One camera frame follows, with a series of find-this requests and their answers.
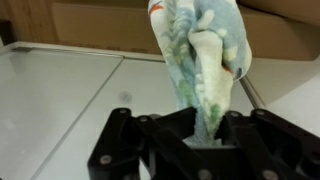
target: brown cardboard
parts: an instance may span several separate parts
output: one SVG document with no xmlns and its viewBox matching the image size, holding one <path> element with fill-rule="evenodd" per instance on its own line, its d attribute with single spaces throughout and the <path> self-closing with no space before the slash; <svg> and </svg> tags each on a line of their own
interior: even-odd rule
<svg viewBox="0 0 320 180">
<path fill-rule="evenodd" d="M 240 6 L 254 57 L 314 60 L 320 27 Z M 146 0 L 56 0 L 52 5 L 62 44 L 160 53 Z"/>
<path fill-rule="evenodd" d="M 240 4 L 320 26 L 320 0 L 238 0 Z"/>
<path fill-rule="evenodd" d="M 52 5 L 60 41 L 113 50 L 160 53 L 144 1 L 74 2 L 67 0 Z"/>
<path fill-rule="evenodd" d="M 254 57 L 314 60 L 320 27 L 239 6 Z"/>
</svg>

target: white panel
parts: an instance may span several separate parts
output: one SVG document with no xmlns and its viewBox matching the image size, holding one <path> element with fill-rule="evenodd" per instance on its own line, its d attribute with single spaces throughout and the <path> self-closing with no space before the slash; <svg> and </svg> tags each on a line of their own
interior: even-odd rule
<svg viewBox="0 0 320 180">
<path fill-rule="evenodd" d="M 0 177 L 30 179 L 121 59 L 31 51 L 0 56 Z"/>
<path fill-rule="evenodd" d="M 248 79 L 268 110 L 320 136 L 320 57 L 311 62 L 257 59 Z"/>
<path fill-rule="evenodd" d="M 240 83 L 233 89 L 232 107 L 248 114 L 252 106 Z M 114 108 L 133 115 L 174 112 L 175 96 L 163 63 L 124 61 L 78 124 L 41 171 L 37 180 L 88 180 L 87 160 Z"/>
</svg>

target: metal edge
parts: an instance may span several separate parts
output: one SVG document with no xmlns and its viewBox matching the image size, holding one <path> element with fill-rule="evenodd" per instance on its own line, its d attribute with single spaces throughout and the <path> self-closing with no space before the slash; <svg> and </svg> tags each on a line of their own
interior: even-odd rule
<svg viewBox="0 0 320 180">
<path fill-rule="evenodd" d="M 250 80 L 248 79 L 247 76 L 244 76 L 241 80 L 240 83 L 244 89 L 244 91 L 246 92 L 252 106 L 254 109 L 265 109 L 266 106 L 263 103 L 263 101 L 261 100 L 261 97 L 258 95 L 258 93 L 256 92 L 256 90 L 254 89 L 254 87 L 252 86 Z"/>
<path fill-rule="evenodd" d="M 28 47 L 33 48 L 33 50 L 45 50 L 45 51 L 55 51 L 55 52 L 69 52 L 69 53 L 81 53 L 81 54 L 91 54 L 91 55 L 102 55 L 102 56 L 113 56 L 113 57 L 123 57 L 128 60 L 139 60 L 139 61 L 152 61 L 152 62 L 165 62 L 161 55 L 155 54 L 143 54 L 136 52 L 125 52 L 125 51 L 114 51 L 106 49 L 93 49 L 85 47 L 76 46 L 65 46 L 56 44 L 42 44 L 42 43 L 32 43 L 32 42 L 16 42 L 16 47 Z"/>
</svg>

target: black mechanical part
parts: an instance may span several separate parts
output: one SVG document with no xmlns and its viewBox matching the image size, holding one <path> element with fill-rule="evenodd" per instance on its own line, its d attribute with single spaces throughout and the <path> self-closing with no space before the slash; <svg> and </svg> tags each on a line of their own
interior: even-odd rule
<svg viewBox="0 0 320 180">
<path fill-rule="evenodd" d="M 0 37 L 3 45 L 8 45 L 17 41 L 10 21 L 0 19 Z"/>
<path fill-rule="evenodd" d="M 320 139 L 262 109 L 226 113 L 221 147 L 190 148 L 196 110 L 153 119 L 114 110 L 89 159 L 91 180 L 135 180 L 139 158 L 153 180 L 320 179 Z"/>
</svg>

